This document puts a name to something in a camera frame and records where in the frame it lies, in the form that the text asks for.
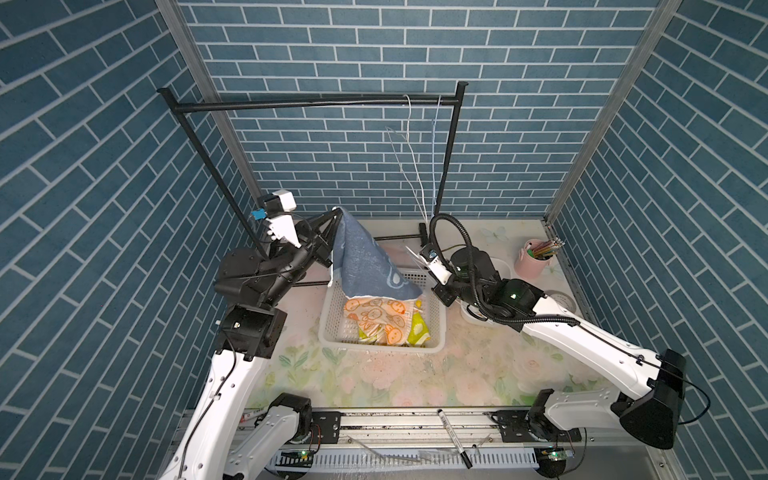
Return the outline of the pink metal pen bucket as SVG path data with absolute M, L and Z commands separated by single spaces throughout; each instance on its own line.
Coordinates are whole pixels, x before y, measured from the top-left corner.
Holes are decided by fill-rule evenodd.
M 528 240 L 520 249 L 514 265 L 517 275 L 529 281 L 537 279 L 543 273 L 544 269 L 550 264 L 551 260 L 551 258 L 544 261 L 531 258 L 526 251 L 526 248 L 531 241 L 538 243 L 546 240 Z

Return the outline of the orange bunny towel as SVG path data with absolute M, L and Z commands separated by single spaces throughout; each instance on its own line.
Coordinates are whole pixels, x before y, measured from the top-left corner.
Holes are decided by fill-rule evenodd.
M 356 325 L 361 343 L 398 347 L 410 335 L 414 303 L 383 297 L 348 299 L 343 313 Z

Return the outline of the black clothes rack frame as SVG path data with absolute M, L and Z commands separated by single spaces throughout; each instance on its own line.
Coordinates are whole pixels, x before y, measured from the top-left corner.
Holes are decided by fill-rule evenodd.
M 205 169 L 208 171 L 210 177 L 214 180 L 217 187 L 219 188 L 220 193 L 224 196 L 225 200 L 227 201 L 228 205 L 230 206 L 231 210 L 235 214 L 238 221 L 243 226 L 245 232 L 249 235 L 249 238 L 259 244 L 257 250 L 261 248 L 261 243 L 263 240 L 257 235 L 256 230 L 254 230 L 249 225 L 249 220 L 246 220 L 246 215 L 244 211 L 238 206 L 237 202 L 234 199 L 234 196 L 229 189 L 229 187 L 226 185 L 223 176 L 219 172 L 219 169 L 214 165 L 213 160 L 211 159 L 208 150 L 203 145 L 202 141 L 200 140 L 199 136 L 197 135 L 196 131 L 191 125 L 191 122 L 187 118 L 190 114 L 197 114 L 197 113 L 211 113 L 211 114 L 223 114 L 223 121 L 226 124 L 225 127 L 229 126 L 231 127 L 230 130 L 227 130 L 224 127 L 219 127 L 220 134 L 222 136 L 222 139 L 226 140 L 225 134 L 231 134 L 234 138 L 234 147 L 228 147 L 229 153 L 232 154 L 233 159 L 237 160 L 235 157 L 235 153 L 248 153 L 245 152 L 243 143 L 237 137 L 236 133 L 234 132 L 234 127 L 232 127 L 231 119 L 228 115 L 229 112 L 239 112 L 239 111 L 267 111 L 267 110 L 284 110 L 284 109 L 309 109 L 309 108 L 352 108 L 352 107 L 383 107 L 383 108 L 394 108 L 394 107 L 408 107 L 412 109 L 414 106 L 435 106 L 437 109 L 439 107 L 452 107 L 452 114 L 449 124 L 449 130 L 447 134 L 446 139 L 446 146 L 444 150 L 443 155 L 443 161 L 442 161 L 442 170 L 439 182 L 437 182 L 434 187 L 434 200 L 433 200 L 433 209 L 432 209 L 432 215 L 437 215 L 440 213 L 441 207 L 442 207 L 442 201 L 443 196 L 445 193 L 445 185 L 447 183 L 447 176 L 449 174 L 450 170 L 450 163 L 451 163 L 451 157 L 453 155 L 453 149 L 454 144 L 456 140 L 456 136 L 458 133 L 458 123 L 460 119 L 460 113 L 461 109 L 464 105 L 464 100 L 466 96 L 466 90 L 469 86 L 469 82 L 467 81 L 458 81 L 456 83 L 455 93 L 453 95 L 427 95 L 427 94 L 405 94 L 405 93 L 355 93 L 355 94 L 331 94 L 331 95 L 325 95 L 325 94 L 317 94 L 315 96 L 309 96 L 309 97 L 296 97 L 295 95 L 293 97 L 287 97 L 287 98 L 274 98 L 274 99 L 268 99 L 268 100 L 259 100 L 259 101 L 231 101 L 231 102 L 202 102 L 202 103 L 180 103 L 173 91 L 170 88 L 159 88 L 157 90 L 157 93 L 163 98 L 165 101 L 168 109 L 170 110 L 170 113 L 172 116 L 177 120 L 178 124 L 182 128 L 183 132 L 187 136 L 188 140 L 191 142 L 191 145 L 193 147 L 193 150 L 198 155 L 198 158 L 203 162 L 203 165 Z M 291 160 L 293 157 L 291 157 L 289 154 L 296 154 L 298 155 L 298 163 L 301 164 L 309 164 L 313 163 L 313 165 L 324 165 L 331 163 L 339 163 L 341 160 L 339 160 L 341 157 L 339 155 L 346 154 L 347 157 L 349 155 L 355 153 L 362 155 L 361 152 L 353 152 L 352 150 L 333 150 L 334 146 L 338 146 L 341 148 L 341 146 L 349 146 L 351 144 L 343 143 L 340 141 L 337 142 L 326 142 L 327 146 L 330 150 L 328 151 L 317 151 L 309 150 L 309 151 L 299 151 L 297 148 L 300 145 L 300 142 L 294 141 L 294 140 L 283 140 L 281 145 L 286 146 L 288 150 L 285 152 L 282 151 L 259 151 L 256 153 L 267 153 L 272 155 L 277 154 L 284 154 L 285 159 Z M 426 207 L 423 203 L 420 204 L 421 208 L 424 210 L 422 211 L 422 215 L 426 216 L 426 220 L 421 221 L 421 223 L 418 224 L 418 234 L 408 234 L 408 235 L 394 235 L 394 236 L 383 236 L 383 237 L 376 237 L 377 241 L 393 241 L 393 240 L 407 240 L 407 239 L 419 239 L 421 242 L 421 246 L 424 247 L 427 245 L 430 241 L 430 216 L 426 213 L 423 213 L 426 211 Z

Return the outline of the black marker on rail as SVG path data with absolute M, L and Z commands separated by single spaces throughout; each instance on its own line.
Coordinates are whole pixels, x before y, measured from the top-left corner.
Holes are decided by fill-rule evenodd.
M 459 440 L 459 437 L 455 429 L 453 428 L 452 424 L 450 423 L 450 420 L 448 419 L 448 416 L 446 415 L 445 411 L 443 409 L 438 409 L 437 415 L 443 425 L 443 428 L 446 430 L 451 442 L 456 448 L 462 463 L 467 469 L 471 469 L 473 467 L 473 463 L 468 453 L 466 452 L 464 446 L 462 445 L 462 442 Z

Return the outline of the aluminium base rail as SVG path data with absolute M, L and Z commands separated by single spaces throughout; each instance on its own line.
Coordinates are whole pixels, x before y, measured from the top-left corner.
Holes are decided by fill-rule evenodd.
M 234 446 L 246 439 L 267 410 L 244 411 Z M 666 475 L 665 454 L 618 431 L 578 429 L 549 441 L 531 433 L 523 408 L 445 408 L 473 463 L 467 469 L 437 410 L 312 408 L 310 434 L 283 445 L 259 475 L 307 479 L 313 474 L 362 477 L 511 469 L 530 472 L 536 479 Z

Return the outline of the roll of tape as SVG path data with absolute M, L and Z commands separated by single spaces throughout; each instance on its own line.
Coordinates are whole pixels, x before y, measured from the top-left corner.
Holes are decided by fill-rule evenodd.
M 579 311 L 577 302 L 569 294 L 558 290 L 548 290 L 545 292 L 545 294 L 566 310 L 573 313 L 577 313 Z

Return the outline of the white perforated plastic basket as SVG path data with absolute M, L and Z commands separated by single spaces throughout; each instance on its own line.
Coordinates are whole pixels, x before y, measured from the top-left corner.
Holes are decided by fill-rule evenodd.
M 320 342 L 331 348 L 397 353 L 436 353 L 445 344 L 446 307 L 424 271 L 405 269 L 402 277 L 419 287 L 415 300 L 384 297 L 352 298 L 339 279 L 326 295 L 320 317 Z

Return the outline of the bundle of coloured pencils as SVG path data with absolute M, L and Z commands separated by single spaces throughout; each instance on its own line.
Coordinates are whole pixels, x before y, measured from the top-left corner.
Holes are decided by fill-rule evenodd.
M 564 245 L 565 242 L 560 238 L 554 238 L 538 243 L 531 241 L 526 248 L 526 251 L 531 258 L 544 261 L 556 255 Z

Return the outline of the light blue wire hanger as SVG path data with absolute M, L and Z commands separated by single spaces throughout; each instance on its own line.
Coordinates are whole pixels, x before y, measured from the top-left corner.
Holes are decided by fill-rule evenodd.
M 435 103 L 434 114 L 431 118 L 430 130 L 430 173 L 431 173 L 431 202 L 430 217 L 434 216 L 435 205 L 437 201 L 438 179 L 437 179 L 437 122 L 439 120 L 439 110 L 441 108 L 442 95 L 438 95 Z

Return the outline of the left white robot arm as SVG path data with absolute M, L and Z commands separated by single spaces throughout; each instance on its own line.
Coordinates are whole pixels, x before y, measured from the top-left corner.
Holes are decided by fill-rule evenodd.
M 330 266 L 342 217 L 334 208 L 308 220 L 290 219 L 273 232 L 296 233 L 296 244 L 274 239 L 269 252 L 238 248 L 222 259 L 214 289 L 227 300 L 227 312 L 200 399 L 161 478 L 254 479 L 283 445 L 310 434 L 310 400 L 281 394 L 246 439 L 232 444 L 287 319 L 278 304 L 312 265 Z

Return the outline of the blue bear towel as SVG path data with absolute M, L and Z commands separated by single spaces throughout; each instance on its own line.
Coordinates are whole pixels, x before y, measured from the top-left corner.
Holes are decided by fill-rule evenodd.
M 339 280 L 350 299 L 380 297 L 418 299 L 422 289 L 408 280 L 371 234 L 344 208 L 340 214 L 332 251 L 332 278 Z

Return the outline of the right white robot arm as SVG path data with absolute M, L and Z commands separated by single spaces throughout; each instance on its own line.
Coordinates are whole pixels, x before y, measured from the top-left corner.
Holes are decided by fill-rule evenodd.
M 681 354 L 671 349 L 658 354 L 621 340 L 538 287 L 502 278 L 475 247 L 460 249 L 451 260 L 431 245 L 419 255 L 444 305 L 462 300 L 477 319 L 545 341 L 609 381 L 609 387 L 595 391 L 541 390 L 526 415 L 535 437 L 553 441 L 576 429 L 601 428 L 623 430 L 656 449 L 674 446 L 686 423 L 680 417 L 685 391 L 692 385 Z

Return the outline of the yellow green towel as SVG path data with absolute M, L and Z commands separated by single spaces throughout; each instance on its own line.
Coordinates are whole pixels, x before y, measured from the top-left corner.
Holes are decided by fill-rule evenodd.
M 431 339 L 430 331 L 419 312 L 413 319 L 389 316 L 383 322 L 359 320 L 358 338 L 362 343 L 391 347 L 420 347 Z

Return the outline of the white wire hanger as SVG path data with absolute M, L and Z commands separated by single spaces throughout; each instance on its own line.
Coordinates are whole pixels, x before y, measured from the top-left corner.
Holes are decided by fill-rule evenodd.
M 419 251 L 414 250 L 408 245 L 406 245 L 405 248 L 419 267 L 422 267 L 432 274 L 440 275 L 443 263 L 440 260 L 437 251 L 431 244 L 423 246 Z
M 416 153 L 410 142 L 411 133 L 411 120 L 413 113 L 413 103 L 411 97 L 408 94 L 404 94 L 403 98 L 406 100 L 408 108 L 408 116 L 406 117 L 406 130 L 404 133 L 397 132 L 392 127 L 385 128 L 385 135 L 389 142 L 390 148 L 397 162 L 400 173 L 403 175 L 410 191 L 414 197 L 416 208 L 422 220 L 427 222 L 430 217 L 427 212 L 426 205 L 426 189 L 421 178 L 419 164 L 416 157 Z M 399 136 L 401 140 L 401 150 L 398 151 L 395 147 L 394 137 Z

